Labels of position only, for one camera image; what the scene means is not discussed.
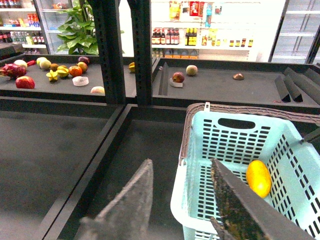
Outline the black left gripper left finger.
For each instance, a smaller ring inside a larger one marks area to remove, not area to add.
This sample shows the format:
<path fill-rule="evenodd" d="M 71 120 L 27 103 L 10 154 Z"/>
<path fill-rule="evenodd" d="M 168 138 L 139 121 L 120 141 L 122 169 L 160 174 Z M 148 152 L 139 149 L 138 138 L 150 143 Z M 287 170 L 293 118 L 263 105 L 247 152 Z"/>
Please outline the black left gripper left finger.
<path fill-rule="evenodd" d="M 146 159 L 120 193 L 94 218 L 80 220 L 80 240 L 144 240 L 153 204 L 154 170 Z"/>

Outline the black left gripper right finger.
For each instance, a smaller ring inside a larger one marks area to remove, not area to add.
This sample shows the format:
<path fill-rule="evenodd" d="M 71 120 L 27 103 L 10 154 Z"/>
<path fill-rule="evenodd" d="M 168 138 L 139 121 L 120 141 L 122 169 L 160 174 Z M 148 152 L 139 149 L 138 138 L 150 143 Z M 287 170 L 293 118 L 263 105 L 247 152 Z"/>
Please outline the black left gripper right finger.
<path fill-rule="evenodd" d="M 211 159 L 211 178 L 221 221 L 211 223 L 222 240 L 311 240 L 253 192 L 219 160 Z"/>

